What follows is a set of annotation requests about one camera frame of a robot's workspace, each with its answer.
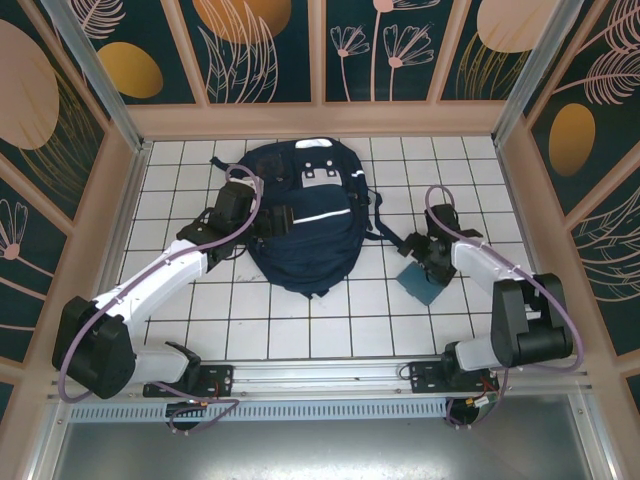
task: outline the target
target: mounting plate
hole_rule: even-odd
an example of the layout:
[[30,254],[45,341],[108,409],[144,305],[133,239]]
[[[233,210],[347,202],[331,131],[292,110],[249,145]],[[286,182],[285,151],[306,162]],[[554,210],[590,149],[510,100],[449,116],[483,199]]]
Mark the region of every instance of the mounting plate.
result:
[[497,377],[492,378],[488,369],[466,372],[458,375],[455,382],[448,382],[441,362],[409,364],[409,378],[413,393],[482,393],[484,391],[482,377],[496,390],[500,388]]
[[[232,365],[201,365],[200,374],[198,375],[198,383],[196,383],[193,390],[188,393],[195,397],[230,397],[232,387]],[[176,395],[147,383],[142,390],[142,396],[147,398],[166,398],[175,397]]]

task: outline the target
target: reflective stripe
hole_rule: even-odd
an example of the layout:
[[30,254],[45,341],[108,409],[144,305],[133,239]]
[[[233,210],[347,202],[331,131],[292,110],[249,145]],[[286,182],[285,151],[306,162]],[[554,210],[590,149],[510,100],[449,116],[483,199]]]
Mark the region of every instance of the reflective stripe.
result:
[[323,213],[322,215],[316,215],[315,217],[300,218],[298,220],[294,220],[293,223],[296,224],[296,223],[315,222],[316,220],[322,220],[323,218],[327,218],[327,217],[335,217],[336,215],[344,215],[346,213],[351,213],[351,210],[346,209],[346,210],[340,210],[337,212]]
[[296,148],[330,147],[332,145],[331,140],[327,140],[326,138],[312,138],[296,142]]

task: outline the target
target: white tile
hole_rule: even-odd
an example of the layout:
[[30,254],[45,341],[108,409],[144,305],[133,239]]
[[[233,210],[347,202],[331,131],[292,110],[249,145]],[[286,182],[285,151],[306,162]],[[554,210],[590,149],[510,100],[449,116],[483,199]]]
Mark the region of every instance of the white tile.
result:
[[402,137],[405,160],[432,160],[436,158],[429,137]]
[[164,239],[164,248],[169,248],[169,245],[173,243],[174,240],[177,240],[176,235],[178,232],[182,230],[184,227],[191,223],[190,220],[180,219],[180,220],[169,220],[169,227],[167,228],[167,236]]
[[309,318],[309,299],[279,285],[272,285],[270,318]]
[[267,320],[232,320],[229,322],[228,360],[265,360],[267,358]]
[[350,357],[351,329],[348,318],[311,319],[311,357]]
[[176,190],[207,190],[211,165],[182,165]]
[[145,345],[157,347],[165,342],[184,345],[187,338],[188,322],[149,322]]
[[193,285],[185,285],[156,308],[151,320],[188,320],[192,295]]
[[433,335],[428,315],[391,317],[396,355],[433,355]]
[[314,296],[311,299],[312,317],[344,317],[347,315],[349,315],[347,282],[334,285],[324,297]]
[[471,160],[471,173],[477,185],[503,184],[504,177],[498,160]]
[[231,282],[233,279],[233,260],[223,260],[213,269],[196,279],[196,283]]
[[[413,212],[417,214],[424,214],[427,208],[425,204],[425,197],[429,187],[409,187],[411,191],[411,205],[413,206]],[[429,196],[429,203],[432,207],[444,203],[444,194],[442,190],[433,190]]]
[[496,158],[491,137],[463,137],[468,158]]
[[209,165],[213,157],[213,140],[200,140],[184,143],[182,152],[182,165],[200,164]]
[[440,178],[443,185],[471,185],[473,178],[467,160],[438,161]]
[[235,283],[231,318],[269,318],[269,284]]
[[406,162],[409,185],[438,185],[440,174],[434,160]]
[[272,143],[276,143],[277,140],[275,138],[255,138],[253,140],[247,140],[247,152],[254,150],[258,147],[262,147],[263,145],[270,145]]
[[367,179],[367,185],[369,187],[373,187],[376,182],[375,182],[375,174],[373,171],[373,162],[361,162],[362,163],[362,170],[364,171],[364,178]]
[[351,319],[354,357],[386,357],[393,355],[389,317]]
[[142,192],[136,211],[136,220],[169,218],[173,192]]
[[[402,240],[416,231],[413,215],[380,215],[380,220]],[[383,243],[389,245],[391,242],[384,240]]]
[[350,148],[360,160],[371,160],[371,143],[368,138],[341,138],[340,142]]
[[168,220],[136,220],[129,240],[129,250],[161,250]]
[[467,313],[467,302],[462,289],[462,280],[454,278],[429,305],[431,314]]
[[149,252],[127,252],[124,259],[124,266],[120,274],[120,283],[124,283],[133,277],[140,270],[145,268],[160,256],[160,250]]
[[192,320],[226,320],[229,318],[230,283],[198,283],[193,292]]
[[433,137],[433,148],[437,159],[465,159],[462,138],[460,137]]
[[411,256],[403,257],[400,255],[398,248],[395,246],[384,246],[382,249],[384,252],[384,267],[387,278],[396,278],[413,262]]
[[432,315],[431,323],[437,354],[444,352],[444,348],[452,342],[473,338],[469,315]]
[[402,144],[397,137],[372,138],[371,151],[374,160],[404,160]]
[[387,315],[387,286],[384,280],[354,280],[349,282],[351,316]]
[[488,313],[471,314],[474,337],[484,337],[491,334],[491,315]]
[[522,236],[513,213],[485,213],[491,242],[521,242]]
[[180,167],[162,166],[147,168],[147,175],[144,178],[144,191],[168,190],[173,191],[176,188],[176,180],[178,178],[178,170]]
[[487,229],[484,226],[484,220],[480,213],[461,213],[458,215],[458,222],[462,230],[471,230],[472,228],[477,230],[483,235],[483,238],[477,239],[480,241],[488,241]]
[[309,319],[271,320],[269,358],[309,358]]
[[176,192],[171,207],[171,218],[194,220],[202,213],[207,201],[207,192],[204,190]]
[[429,313],[429,308],[409,294],[397,280],[388,280],[387,286],[391,315],[427,315]]
[[260,271],[249,252],[236,258],[236,267],[233,273],[234,282],[265,282],[267,277]]
[[473,185],[449,187],[456,203],[458,213],[477,213],[480,211],[478,195]]
[[154,142],[149,165],[178,165],[184,142]]
[[204,361],[224,360],[229,322],[189,322],[187,348]]
[[362,247],[356,266],[349,274],[349,280],[362,278],[384,278],[382,247]]
[[225,172],[215,165],[211,167],[211,178],[209,179],[209,190],[220,190],[227,183]]
[[478,196],[483,212],[512,212],[509,192],[504,185],[478,185]]
[[492,295],[482,290],[471,278],[463,278],[469,313],[491,313]]
[[215,156],[224,163],[238,163],[238,160],[244,156],[245,147],[245,140],[218,140]]
[[380,214],[413,213],[408,187],[379,187],[376,190],[382,195]]
[[525,272],[531,273],[531,264],[527,251],[522,243],[496,243],[493,249],[516,266],[520,266]]
[[375,172],[376,172],[377,186],[385,187],[385,186],[407,184],[407,171],[404,168],[404,162],[397,162],[397,161],[373,162],[373,168],[375,169]]

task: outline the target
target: wire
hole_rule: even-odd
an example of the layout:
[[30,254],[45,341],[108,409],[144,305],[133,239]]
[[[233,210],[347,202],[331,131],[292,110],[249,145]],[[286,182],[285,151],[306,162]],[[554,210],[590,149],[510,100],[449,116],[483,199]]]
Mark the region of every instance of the wire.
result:
[[543,295],[549,301],[549,303],[553,306],[553,308],[556,309],[556,311],[560,314],[560,316],[562,316],[562,319],[565,321],[565,323],[569,327],[569,330],[571,330],[571,334],[573,335],[573,338],[575,340],[576,350],[577,350],[576,360],[573,363],[573,365],[570,365],[569,367],[553,367],[553,366],[549,366],[549,365],[533,364],[533,365],[531,365],[531,367],[539,368],[539,369],[542,369],[542,370],[548,370],[548,371],[551,371],[551,372],[558,372],[558,373],[569,373],[569,372],[576,371],[580,367],[580,365],[582,365],[582,362],[584,360],[584,344],[582,343],[582,338],[580,337],[580,333],[578,332],[578,328],[576,327],[576,325],[573,322],[573,320],[571,320],[571,317],[569,316],[569,313],[560,304],[560,302],[558,300],[556,300],[553,295],[551,295],[551,292],[549,292],[546,288],[544,288],[536,279],[534,279],[527,272],[525,272],[522,269],[520,269],[520,267],[518,267],[518,266],[514,265],[513,263],[511,263],[509,260],[507,260],[505,257],[500,255],[498,252],[496,252],[493,248],[491,248],[490,246],[488,246],[484,242],[479,242],[479,241],[477,241],[477,240],[475,240],[473,238],[463,237],[458,232],[455,232],[455,231],[451,230],[444,223],[442,223],[440,221],[440,219],[438,217],[436,217],[435,213],[433,213],[433,209],[431,208],[431,204],[429,203],[429,195],[435,189],[440,189],[443,192],[445,192],[447,194],[447,196],[449,197],[449,199],[451,201],[451,204],[453,206],[455,206],[454,199],[453,199],[453,194],[451,193],[451,190],[449,190],[444,185],[432,185],[432,186],[430,186],[428,188],[428,190],[427,190],[426,195],[425,195],[425,205],[427,207],[427,214],[431,217],[431,219],[442,230],[444,230],[449,235],[457,238],[458,240],[460,240],[462,242],[468,243],[469,245],[472,245],[472,246],[474,246],[476,248],[479,248],[479,249],[487,252],[490,256],[492,256],[499,263],[502,263],[505,267],[507,267],[512,272],[514,272],[516,275],[521,276],[527,282],[529,282],[531,285],[533,285],[533,287],[536,290],[538,290],[540,292],[540,294]]
[[[229,175],[233,170],[242,170],[247,175],[249,175],[251,180],[253,180],[254,185],[256,185],[255,206],[254,206],[253,210],[251,211],[251,214],[249,215],[249,218],[247,219],[247,221],[238,230],[236,230],[235,232],[231,233],[230,235],[228,235],[228,236],[226,236],[226,237],[224,237],[224,238],[222,238],[220,240],[216,240],[215,242],[206,243],[204,245],[195,245],[195,246],[193,246],[191,248],[187,248],[187,249],[182,250],[180,252],[174,253],[173,255],[169,255],[165,259],[164,262],[159,262],[159,263],[153,265],[151,268],[149,268],[147,271],[145,271],[138,278],[135,278],[134,280],[132,280],[129,285],[127,285],[121,292],[119,292],[109,302],[107,302],[107,304],[104,307],[102,307],[100,310],[98,310],[87,321],[87,323],[85,323],[82,326],[82,328],[78,331],[77,335],[75,336],[75,338],[71,342],[71,345],[69,345],[69,349],[67,350],[67,353],[65,354],[64,360],[62,361],[62,366],[60,368],[60,374],[58,375],[58,394],[60,395],[60,398],[64,402],[66,402],[66,403],[78,403],[78,402],[84,400],[85,398],[87,398],[88,396],[90,396],[91,393],[92,393],[90,390],[88,390],[85,393],[83,393],[81,395],[78,395],[77,397],[70,397],[67,394],[67,391],[66,391],[66,378],[67,378],[67,372],[69,370],[69,364],[71,363],[71,359],[73,358],[73,355],[75,354],[75,352],[76,352],[76,350],[78,348],[78,345],[80,345],[80,342],[82,341],[84,336],[87,334],[87,332],[89,330],[91,330],[91,327],[93,327],[93,325],[98,320],[100,320],[100,318],[102,318],[102,316],[105,313],[107,313],[117,303],[122,302],[124,297],[126,297],[134,288],[136,288],[138,285],[140,285],[140,283],[142,283],[144,280],[149,278],[149,276],[153,275],[159,269],[164,267],[164,265],[166,265],[168,262],[172,262],[172,261],[177,260],[178,258],[180,258],[180,257],[182,257],[184,255],[188,255],[188,254],[193,253],[193,252],[201,252],[203,250],[208,250],[210,248],[215,248],[215,247],[219,247],[220,245],[224,245],[225,243],[230,242],[234,238],[237,238],[239,235],[241,235],[246,229],[248,229],[251,226],[251,224],[255,220],[256,216],[258,215],[258,211],[260,210],[260,202],[261,202],[261,199],[262,199],[262,193],[260,192],[260,188],[257,187],[259,185],[258,178],[256,177],[256,175],[251,170],[249,170],[247,167],[245,167],[243,165],[231,165],[227,169],[227,171],[225,172],[225,178],[226,178],[227,181],[229,181]],[[178,390],[175,390],[175,389],[169,387],[168,385],[165,385],[165,384],[162,384],[162,383],[159,383],[159,385],[161,385],[160,388],[164,388],[165,390],[173,393],[174,395],[178,395],[178,396],[183,397],[183,398],[188,398],[188,399],[191,399],[191,400],[194,400],[194,401],[197,401],[197,402],[202,402],[202,403],[217,403],[217,402],[219,402],[219,403],[228,403],[227,401],[223,401],[223,400],[220,400],[220,401],[216,402],[215,399],[214,399],[213,402],[210,402],[209,399],[206,399],[206,398],[203,399],[203,398],[194,397],[192,395],[188,395],[188,394],[186,394],[184,392],[180,392]],[[225,412],[223,412],[223,414],[221,414],[221,415],[222,416],[226,415],[227,413],[229,413],[229,411],[231,411],[236,406],[237,405],[233,406],[232,408],[229,408],[229,409],[225,410]]]
[[224,260],[228,261],[228,260],[235,260],[236,258],[240,258],[242,255],[245,254],[246,251],[247,251],[247,246],[245,245],[244,248],[240,251],[240,253],[236,253],[233,257],[227,257]]

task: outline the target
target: navy blue backpack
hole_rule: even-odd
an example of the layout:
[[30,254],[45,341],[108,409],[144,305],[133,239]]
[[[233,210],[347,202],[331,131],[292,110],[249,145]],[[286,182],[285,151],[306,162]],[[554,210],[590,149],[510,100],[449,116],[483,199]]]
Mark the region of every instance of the navy blue backpack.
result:
[[[212,162],[227,167],[217,158]],[[319,138],[264,145],[238,163],[264,181],[264,208],[293,208],[287,235],[247,245],[272,284],[309,298],[323,296],[351,272],[365,237],[381,238],[368,231],[370,201],[362,164],[342,143]]]

